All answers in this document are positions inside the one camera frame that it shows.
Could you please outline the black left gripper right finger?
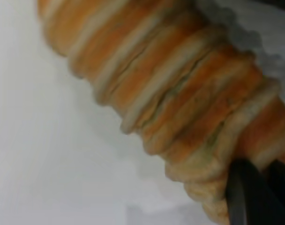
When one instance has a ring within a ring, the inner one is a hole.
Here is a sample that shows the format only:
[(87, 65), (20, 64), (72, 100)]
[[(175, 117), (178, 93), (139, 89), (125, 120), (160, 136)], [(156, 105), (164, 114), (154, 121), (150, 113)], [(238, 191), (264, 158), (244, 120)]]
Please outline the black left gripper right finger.
[(268, 184), (273, 194), (285, 208), (285, 164), (274, 161), (270, 165)]

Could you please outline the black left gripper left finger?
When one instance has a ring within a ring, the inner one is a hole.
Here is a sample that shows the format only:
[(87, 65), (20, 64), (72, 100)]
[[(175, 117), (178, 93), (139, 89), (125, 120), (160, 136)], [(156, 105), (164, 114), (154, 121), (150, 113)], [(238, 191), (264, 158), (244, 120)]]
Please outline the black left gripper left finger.
[(259, 170), (248, 160), (231, 163), (226, 203), (232, 225), (285, 225), (285, 208), (268, 184), (269, 169)]

